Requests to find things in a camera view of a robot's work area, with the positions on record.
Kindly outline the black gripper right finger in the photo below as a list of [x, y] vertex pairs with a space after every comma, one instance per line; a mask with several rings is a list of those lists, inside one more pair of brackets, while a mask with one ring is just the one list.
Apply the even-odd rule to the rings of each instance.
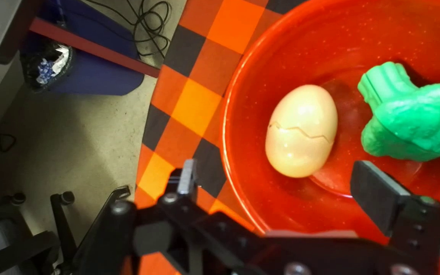
[[392, 234], [402, 200], [410, 196], [404, 185], [370, 160], [354, 165], [351, 192], [386, 235]]

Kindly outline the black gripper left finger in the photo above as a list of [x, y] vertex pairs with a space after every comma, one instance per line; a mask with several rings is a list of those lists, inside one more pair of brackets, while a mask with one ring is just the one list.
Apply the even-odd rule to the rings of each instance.
[[198, 162], [187, 159], [182, 168], [172, 173], [170, 183], [178, 194], [195, 199], [198, 194]]

